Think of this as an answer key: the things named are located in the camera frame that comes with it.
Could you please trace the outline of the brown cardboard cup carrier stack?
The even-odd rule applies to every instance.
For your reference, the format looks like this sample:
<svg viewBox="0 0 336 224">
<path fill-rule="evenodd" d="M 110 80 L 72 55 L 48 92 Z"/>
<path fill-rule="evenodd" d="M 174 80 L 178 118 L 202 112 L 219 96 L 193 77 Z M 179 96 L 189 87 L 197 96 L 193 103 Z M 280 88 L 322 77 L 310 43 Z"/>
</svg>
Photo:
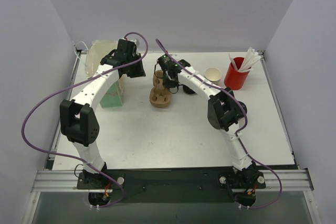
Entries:
<svg viewBox="0 0 336 224">
<path fill-rule="evenodd" d="M 153 75 L 153 88 L 149 100 L 155 108 L 167 108 L 172 101 L 172 93 L 163 86 L 163 71 L 155 70 Z"/>
</svg>

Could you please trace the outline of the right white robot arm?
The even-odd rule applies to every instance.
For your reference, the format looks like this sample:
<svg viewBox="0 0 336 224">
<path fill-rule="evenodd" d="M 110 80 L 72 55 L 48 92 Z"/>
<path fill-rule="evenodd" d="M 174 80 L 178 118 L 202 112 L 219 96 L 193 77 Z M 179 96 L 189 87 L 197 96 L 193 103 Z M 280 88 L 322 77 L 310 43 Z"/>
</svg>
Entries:
<svg viewBox="0 0 336 224">
<path fill-rule="evenodd" d="M 163 55 L 157 59 L 157 64 L 163 71 L 164 87 L 176 88 L 181 84 L 207 101 L 207 119 L 214 129 L 221 132 L 234 170 L 243 171 L 251 166 L 252 160 L 236 135 L 239 120 L 246 115 L 247 109 L 234 98 L 233 91 L 212 84 L 185 60 L 175 61 Z"/>
</svg>

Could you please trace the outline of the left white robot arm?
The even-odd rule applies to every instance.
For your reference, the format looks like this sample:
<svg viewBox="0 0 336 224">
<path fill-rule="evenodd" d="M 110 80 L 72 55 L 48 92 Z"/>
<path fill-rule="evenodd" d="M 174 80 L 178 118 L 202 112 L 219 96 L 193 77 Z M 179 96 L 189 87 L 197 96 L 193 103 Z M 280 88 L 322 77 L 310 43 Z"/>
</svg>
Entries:
<svg viewBox="0 0 336 224">
<path fill-rule="evenodd" d="M 96 143 L 100 126 L 95 110 L 100 101 L 125 74 L 130 78 L 144 77 L 145 71 L 138 53 L 138 40 L 119 39 L 116 49 L 100 61 L 95 77 L 70 101 L 60 104 L 61 133 L 77 149 L 83 163 L 84 179 L 96 188 L 106 185 L 107 165 L 100 156 Z"/>
</svg>

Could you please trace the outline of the black coffee lid stack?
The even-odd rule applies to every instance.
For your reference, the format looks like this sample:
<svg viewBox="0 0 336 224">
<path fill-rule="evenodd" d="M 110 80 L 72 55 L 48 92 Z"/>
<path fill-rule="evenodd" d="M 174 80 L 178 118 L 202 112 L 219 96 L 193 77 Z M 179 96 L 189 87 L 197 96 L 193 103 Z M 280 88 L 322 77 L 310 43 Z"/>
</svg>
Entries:
<svg viewBox="0 0 336 224">
<path fill-rule="evenodd" d="M 188 86 L 182 85 L 184 93 L 188 95 L 194 95 L 196 92 L 194 92 L 192 89 L 190 89 Z"/>
</svg>

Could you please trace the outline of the green paper takeout bag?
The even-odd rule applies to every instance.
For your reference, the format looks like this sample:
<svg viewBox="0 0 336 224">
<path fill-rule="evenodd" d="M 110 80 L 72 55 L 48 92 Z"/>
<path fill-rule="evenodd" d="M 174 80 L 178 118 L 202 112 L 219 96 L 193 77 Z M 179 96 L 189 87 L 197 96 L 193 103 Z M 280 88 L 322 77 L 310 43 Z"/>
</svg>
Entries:
<svg viewBox="0 0 336 224">
<path fill-rule="evenodd" d="M 97 71 L 101 59 L 117 48 L 117 41 L 95 40 L 87 52 L 85 60 L 85 72 L 87 78 L 90 78 Z M 115 82 L 105 93 L 100 101 L 102 108 L 112 108 L 123 106 L 124 95 L 124 77 Z"/>
</svg>

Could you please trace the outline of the brown paper cup stack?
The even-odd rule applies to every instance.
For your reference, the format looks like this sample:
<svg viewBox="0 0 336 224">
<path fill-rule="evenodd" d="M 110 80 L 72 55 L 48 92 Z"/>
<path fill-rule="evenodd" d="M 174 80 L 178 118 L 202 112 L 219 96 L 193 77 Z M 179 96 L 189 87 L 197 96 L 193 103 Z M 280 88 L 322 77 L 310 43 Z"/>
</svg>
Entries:
<svg viewBox="0 0 336 224">
<path fill-rule="evenodd" d="M 204 77 L 213 84 L 218 84 L 222 78 L 222 72 L 214 67 L 207 68 Z"/>
</svg>

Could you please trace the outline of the red straw holder cup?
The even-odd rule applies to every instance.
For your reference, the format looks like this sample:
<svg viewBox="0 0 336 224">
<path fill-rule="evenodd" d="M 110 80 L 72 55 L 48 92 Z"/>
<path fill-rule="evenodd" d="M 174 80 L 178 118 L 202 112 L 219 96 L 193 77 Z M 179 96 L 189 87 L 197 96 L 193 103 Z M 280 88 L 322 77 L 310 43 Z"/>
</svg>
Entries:
<svg viewBox="0 0 336 224">
<path fill-rule="evenodd" d="M 224 78 L 224 85 L 232 90 L 239 90 L 243 87 L 249 73 L 249 69 L 245 72 L 237 71 L 231 62 Z"/>
</svg>

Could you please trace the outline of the white wrapped straws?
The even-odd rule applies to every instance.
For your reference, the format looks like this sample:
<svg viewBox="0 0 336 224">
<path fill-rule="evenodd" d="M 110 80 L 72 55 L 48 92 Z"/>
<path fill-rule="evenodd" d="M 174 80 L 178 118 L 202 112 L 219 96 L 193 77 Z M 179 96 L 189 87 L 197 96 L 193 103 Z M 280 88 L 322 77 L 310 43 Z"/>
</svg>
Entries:
<svg viewBox="0 0 336 224">
<path fill-rule="evenodd" d="M 252 71 L 253 65 L 261 59 L 261 55 L 259 55 L 259 53 L 255 51 L 255 49 L 253 49 L 252 47 L 247 50 L 245 57 L 243 58 L 243 63 L 240 65 L 240 67 L 238 67 L 237 63 L 234 61 L 230 54 L 228 54 L 228 56 L 234 70 L 240 73 Z"/>
</svg>

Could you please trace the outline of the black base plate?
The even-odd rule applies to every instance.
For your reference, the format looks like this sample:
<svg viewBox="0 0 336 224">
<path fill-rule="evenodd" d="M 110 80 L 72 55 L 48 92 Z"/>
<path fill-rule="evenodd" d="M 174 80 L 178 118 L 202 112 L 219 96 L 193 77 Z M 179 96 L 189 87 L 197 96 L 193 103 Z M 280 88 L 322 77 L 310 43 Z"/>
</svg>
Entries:
<svg viewBox="0 0 336 224">
<path fill-rule="evenodd" d="M 109 182 L 100 174 L 82 172 L 77 189 L 89 191 L 89 202 L 121 203 L 223 203 L 256 201 L 256 189 L 266 187 L 261 171 L 251 166 L 243 171 L 230 167 L 172 169 L 108 169 Z"/>
</svg>

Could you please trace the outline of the aluminium front rail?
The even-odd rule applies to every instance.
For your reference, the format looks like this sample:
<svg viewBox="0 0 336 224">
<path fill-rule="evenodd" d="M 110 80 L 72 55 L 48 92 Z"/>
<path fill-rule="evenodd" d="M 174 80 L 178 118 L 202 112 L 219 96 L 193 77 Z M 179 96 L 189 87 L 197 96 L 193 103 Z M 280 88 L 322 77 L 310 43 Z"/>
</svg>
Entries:
<svg viewBox="0 0 336 224">
<path fill-rule="evenodd" d="M 261 170 L 260 175 L 243 179 L 241 173 L 227 168 L 193 169 L 112 169 L 108 171 L 113 182 L 84 179 L 81 171 L 42 170 L 38 171 L 33 183 L 33 192 L 66 192 L 85 190 L 103 192 L 123 188 L 130 191 L 147 189 L 151 186 L 185 186 L 204 190 L 208 187 L 224 189 L 228 185 L 233 191 L 266 189 L 271 191 L 312 191 L 313 184 L 306 169 L 284 169 L 271 172 Z"/>
</svg>

